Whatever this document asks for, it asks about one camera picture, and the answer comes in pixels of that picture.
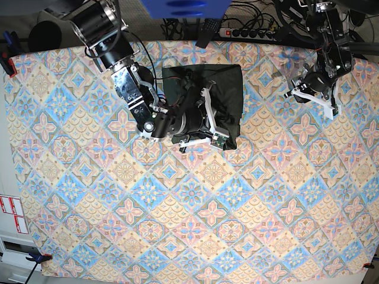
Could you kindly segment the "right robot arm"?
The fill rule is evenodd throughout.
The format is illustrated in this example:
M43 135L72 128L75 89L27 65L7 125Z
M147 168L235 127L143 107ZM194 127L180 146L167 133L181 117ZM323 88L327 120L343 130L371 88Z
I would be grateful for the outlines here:
M71 23L86 47L86 55L100 59L112 71L116 93L126 101L142 139L159 142L170 136L180 152L204 143L223 149L229 133L216 124L210 95L214 81L204 83L192 70L185 72L178 78L181 94L171 105L159 97L151 71L134 61L135 52L122 35L127 25L117 1L96 1Z

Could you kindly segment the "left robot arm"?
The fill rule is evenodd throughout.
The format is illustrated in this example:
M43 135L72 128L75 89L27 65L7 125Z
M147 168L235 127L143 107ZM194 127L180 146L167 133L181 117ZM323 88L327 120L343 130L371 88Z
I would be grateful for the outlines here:
M339 11L330 1L299 1L306 8L305 28L315 41L316 61L307 63L289 81L290 90L285 98L294 97L300 104L314 102L323 108L329 119L338 115L339 105L334 93L339 78L353 69L352 53L340 19Z

